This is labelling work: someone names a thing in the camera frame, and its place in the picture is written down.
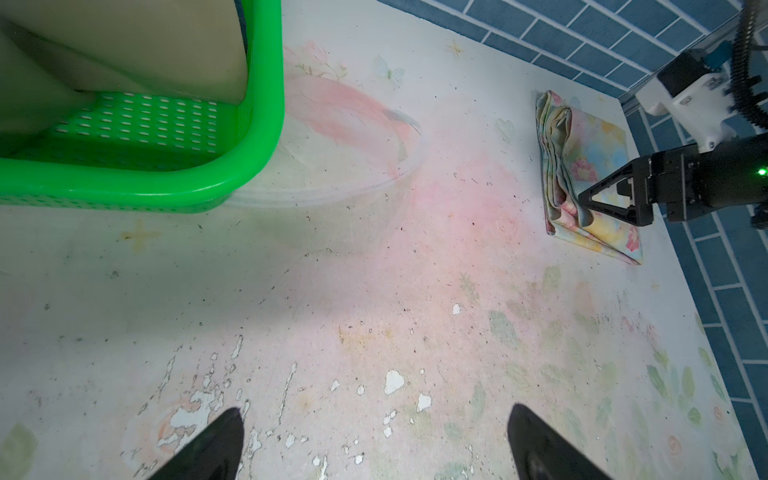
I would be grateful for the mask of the olive khaki skirt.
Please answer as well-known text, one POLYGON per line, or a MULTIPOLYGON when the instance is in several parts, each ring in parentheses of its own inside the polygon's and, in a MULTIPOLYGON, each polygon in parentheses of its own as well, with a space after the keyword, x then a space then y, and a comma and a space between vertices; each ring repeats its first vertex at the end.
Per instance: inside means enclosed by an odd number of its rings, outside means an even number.
POLYGON ((239 1, 4 1, 1 149, 97 92, 240 103, 248 79, 239 1))

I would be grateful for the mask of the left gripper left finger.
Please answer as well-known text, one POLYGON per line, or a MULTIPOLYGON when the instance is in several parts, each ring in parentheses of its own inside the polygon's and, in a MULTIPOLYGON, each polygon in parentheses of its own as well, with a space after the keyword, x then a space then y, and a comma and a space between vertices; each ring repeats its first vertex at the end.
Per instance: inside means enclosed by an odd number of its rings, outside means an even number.
POLYGON ((244 421, 238 408, 225 410, 155 472, 151 480, 233 480, 244 444, 244 421))

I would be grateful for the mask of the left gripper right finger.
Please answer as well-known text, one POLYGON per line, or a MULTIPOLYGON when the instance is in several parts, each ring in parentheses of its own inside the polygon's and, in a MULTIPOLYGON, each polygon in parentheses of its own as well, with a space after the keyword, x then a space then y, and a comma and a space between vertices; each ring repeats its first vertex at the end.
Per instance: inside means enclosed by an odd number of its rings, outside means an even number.
POLYGON ((511 410, 507 438, 520 479, 610 479, 522 403, 515 403, 511 410))

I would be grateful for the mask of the floral pastel skirt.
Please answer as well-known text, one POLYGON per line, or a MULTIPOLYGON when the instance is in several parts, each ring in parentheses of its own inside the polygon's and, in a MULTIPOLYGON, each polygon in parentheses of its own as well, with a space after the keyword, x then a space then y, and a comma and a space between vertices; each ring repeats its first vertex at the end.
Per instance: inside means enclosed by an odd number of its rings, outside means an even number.
POLYGON ((567 104, 553 91, 536 100, 536 130, 547 234, 630 265, 641 264, 638 228, 578 200, 582 191, 629 161, 624 130, 567 104))

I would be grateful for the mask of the green plastic basket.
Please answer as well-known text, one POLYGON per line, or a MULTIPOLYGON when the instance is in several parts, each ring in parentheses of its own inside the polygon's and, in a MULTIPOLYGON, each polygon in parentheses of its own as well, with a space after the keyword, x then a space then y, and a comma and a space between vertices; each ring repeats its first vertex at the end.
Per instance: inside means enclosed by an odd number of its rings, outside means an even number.
POLYGON ((4 205, 199 213, 268 164, 285 117, 281 5, 243 4, 249 78, 227 105, 101 93, 1 160, 4 205))

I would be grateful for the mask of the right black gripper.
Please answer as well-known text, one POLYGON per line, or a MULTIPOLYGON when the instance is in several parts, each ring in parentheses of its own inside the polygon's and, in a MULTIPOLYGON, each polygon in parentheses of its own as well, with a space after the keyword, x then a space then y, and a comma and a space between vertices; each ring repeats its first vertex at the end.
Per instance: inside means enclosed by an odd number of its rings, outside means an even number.
POLYGON ((628 162, 578 195, 592 212, 643 227, 655 220, 655 205, 662 205, 672 222, 705 215, 694 174, 701 155, 696 146, 653 153, 628 162))

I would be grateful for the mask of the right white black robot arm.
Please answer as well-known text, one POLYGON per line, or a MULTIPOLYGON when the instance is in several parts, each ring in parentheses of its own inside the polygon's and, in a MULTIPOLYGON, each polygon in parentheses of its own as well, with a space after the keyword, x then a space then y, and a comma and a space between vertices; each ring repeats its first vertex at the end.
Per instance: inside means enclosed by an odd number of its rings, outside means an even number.
POLYGON ((663 205, 671 222, 753 205, 750 226, 767 228, 767 136, 726 141, 701 153, 694 145, 638 157, 581 192, 587 209, 637 227, 663 205))

